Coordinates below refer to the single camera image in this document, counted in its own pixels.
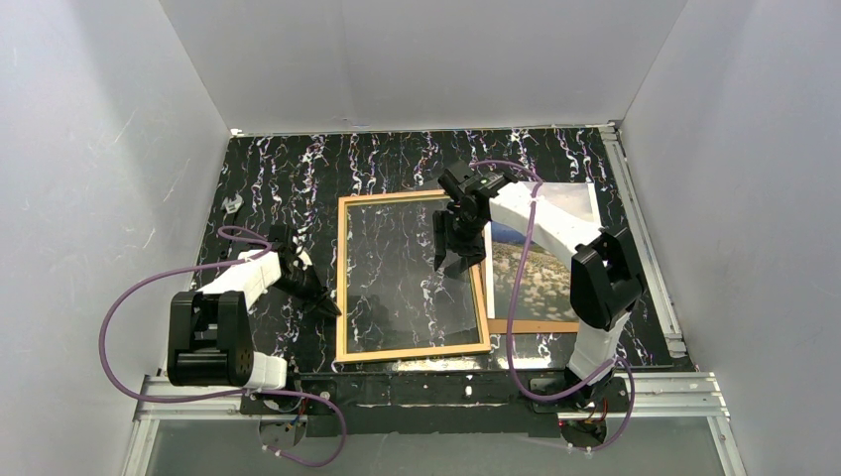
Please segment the clear acrylic sheet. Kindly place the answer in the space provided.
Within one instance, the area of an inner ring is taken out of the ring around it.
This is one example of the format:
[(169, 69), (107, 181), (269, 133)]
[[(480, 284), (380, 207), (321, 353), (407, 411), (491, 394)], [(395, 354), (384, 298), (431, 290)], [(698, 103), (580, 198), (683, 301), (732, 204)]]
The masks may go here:
[(350, 354), (477, 344), (466, 273), (434, 264), (432, 216), (444, 198), (347, 209), (346, 348)]

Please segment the brown backing board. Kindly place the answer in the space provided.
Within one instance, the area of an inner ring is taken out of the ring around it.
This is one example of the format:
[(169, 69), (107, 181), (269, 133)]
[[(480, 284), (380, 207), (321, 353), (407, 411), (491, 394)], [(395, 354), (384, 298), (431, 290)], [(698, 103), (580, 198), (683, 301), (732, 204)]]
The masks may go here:
[[(483, 288), (483, 298), (486, 307), (487, 323), (491, 334), (505, 334), (507, 332), (507, 320), (495, 317), (495, 305), (493, 290), (490, 288), (492, 275), (485, 263), (478, 266), (480, 282)], [(539, 334), (539, 333), (576, 333), (579, 329), (577, 322), (515, 319), (513, 324), (514, 334)]]

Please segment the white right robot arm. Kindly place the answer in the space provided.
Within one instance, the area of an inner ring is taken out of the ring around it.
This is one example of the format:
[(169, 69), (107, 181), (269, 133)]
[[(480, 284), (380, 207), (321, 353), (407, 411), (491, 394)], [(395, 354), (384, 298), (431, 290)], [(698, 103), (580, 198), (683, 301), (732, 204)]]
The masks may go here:
[(435, 269), (458, 277), (486, 258), (489, 223), (512, 228), (548, 250), (570, 272), (570, 304), (579, 329), (564, 370), (565, 389), (537, 394), (509, 369), (521, 393), (549, 404), (580, 397), (589, 401), (610, 381), (621, 333), (647, 289), (633, 234), (581, 220), (541, 196), (542, 179), (528, 168), (500, 160), (456, 162), (437, 180), (448, 196), (432, 215)]

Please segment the landscape photo print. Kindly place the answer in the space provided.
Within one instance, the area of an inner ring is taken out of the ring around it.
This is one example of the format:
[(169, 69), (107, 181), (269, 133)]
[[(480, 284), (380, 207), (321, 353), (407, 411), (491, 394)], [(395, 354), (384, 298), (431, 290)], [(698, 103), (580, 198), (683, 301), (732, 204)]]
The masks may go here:
[[(540, 194), (572, 216), (599, 224), (600, 212), (592, 183), (549, 182)], [(495, 317), (507, 318), (525, 235), (514, 228), (491, 222), (484, 231)], [(570, 271), (541, 245), (530, 247), (518, 293), (515, 319), (578, 320), (569, 301)]]

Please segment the green picture frame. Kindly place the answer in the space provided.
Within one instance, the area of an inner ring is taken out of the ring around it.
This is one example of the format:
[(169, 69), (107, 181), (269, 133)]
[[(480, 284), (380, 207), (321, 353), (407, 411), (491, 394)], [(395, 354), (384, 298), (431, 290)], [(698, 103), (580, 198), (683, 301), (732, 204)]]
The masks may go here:
[(361, 363), (376, 361), (395, 361), (408, 359), (425, 359), (457, 354), (481, 354), (491, 349), (490, 332), (487, 323), (486, 307), (483, 298), (483, 288), (480, 282), (478, 267), (472, 267), (468, 274), (474, 293), (479, 333), (481, 340), (477, 344), (464, 344), (425, 349), (404, 349), (392, 351), (376, 351), (371, 353), (350, 354), (347, 351), (346, 317), (347, 311), (347, 209), (352, 204), (390, 203), (422, 200), (427, 198), (444, 198), (447, 196), (441, 190), (419, 190), (394, 193), (380, 193), (373, 195), (344, 196), (338, 200), (338, 242), (336, 244), (336, 291), (337, 302), (342, 315), (336, 322), (336, 361), (339, 363)]

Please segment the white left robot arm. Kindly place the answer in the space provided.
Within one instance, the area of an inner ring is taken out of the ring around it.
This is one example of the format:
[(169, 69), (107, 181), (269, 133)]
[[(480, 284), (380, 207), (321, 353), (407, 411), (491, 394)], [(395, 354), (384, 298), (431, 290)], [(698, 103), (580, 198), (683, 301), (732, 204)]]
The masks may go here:
[(237, 255), (238, 264), (211, 283), (171, 301), (167, 376), (171, 384), (281, 390), (288, 362), (255, 349), (249, 310), (269, 289), (297, 300), (305, 313), (342, 314), (319, 278), (301, 232), (270, 228), (266, 239)]

